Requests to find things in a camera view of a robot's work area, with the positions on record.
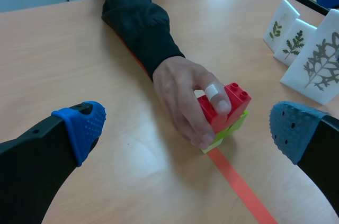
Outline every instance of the hand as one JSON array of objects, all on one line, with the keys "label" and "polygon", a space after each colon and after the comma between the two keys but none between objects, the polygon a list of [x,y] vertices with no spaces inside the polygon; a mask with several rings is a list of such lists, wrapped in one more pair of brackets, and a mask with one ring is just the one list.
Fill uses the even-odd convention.
[{"label": "hand", "polygon": [[231,110],[224,85],[203,66],[183,57],[164,60],[153,73],[154,89],[168,109],[174,126],[191,144],[206,149],[216,135],[206,120],[194,90],[205,90],[210,84],[218,89],[211,104],[219,114]]}]

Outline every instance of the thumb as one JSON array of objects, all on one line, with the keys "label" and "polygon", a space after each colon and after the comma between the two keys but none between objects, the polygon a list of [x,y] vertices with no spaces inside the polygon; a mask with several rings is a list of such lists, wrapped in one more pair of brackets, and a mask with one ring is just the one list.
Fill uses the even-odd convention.
[{"label": "thumb", "polygon": [[205,88],[205,94],[218,114],[228,114],[231,109],[231,103],[220,82],[212,82]]},{"label": "thumb", "polygon": [[224,89],[224,85],[214,74],[205,70],[195,77],[196,84],[205,91],[205,94],[218,114],[228,114],[231,111],[231,102]]}]

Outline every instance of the red lego brick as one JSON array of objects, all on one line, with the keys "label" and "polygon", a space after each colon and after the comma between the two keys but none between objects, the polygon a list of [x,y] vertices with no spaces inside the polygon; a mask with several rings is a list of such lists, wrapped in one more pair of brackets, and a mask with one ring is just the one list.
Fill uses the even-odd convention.
[{"label": "red lego brick", "polygon": [[219,115],[214,110],[206,95],[198,98],[203,113],[215,133],[219,133],[236,123],[251,100],[249,94],[242,90],[236,83],[225,86],[225,91],[232,105],[231,112],[228,115]]},{"label": "red lego brick", "polygon": [[211,124],[213,131],[219,133],[225,130],[227,123],[227,115],[219,115],[213,108],[212,104],[207,99],[207,96],[198,98],[201,109],[206,117],[206,120]]},{"label": "red lego brick", "polygon": [[226,123],[226,126],[229,127],[242,116],[252,98],[246,91],[242,90],[237,83],[225,86],[225,91],[232,105]]}]

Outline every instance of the white bandage on finger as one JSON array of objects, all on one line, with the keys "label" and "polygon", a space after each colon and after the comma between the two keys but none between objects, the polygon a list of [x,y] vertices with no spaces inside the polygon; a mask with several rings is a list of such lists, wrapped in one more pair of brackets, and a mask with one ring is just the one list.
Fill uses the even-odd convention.
[{"label": "white bandage on finger", "polygon": [[211,99],[216,96],[219,93],[216,85],[214,83],[210,84],[209,86],[207,86],[207,88],[205,89],[205,94],[208,98],[209,101],[211,101]]}]

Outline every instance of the black jacket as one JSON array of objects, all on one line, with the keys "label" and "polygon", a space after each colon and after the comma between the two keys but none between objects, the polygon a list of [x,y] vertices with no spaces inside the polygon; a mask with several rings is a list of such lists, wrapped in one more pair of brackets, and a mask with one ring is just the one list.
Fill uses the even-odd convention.
[{"label": "black jacket", "polygon": [[123,39],[151,79],[166,58],[184,57],[170,34],[166,11],[151,0],[106,0],[102,19]]}]

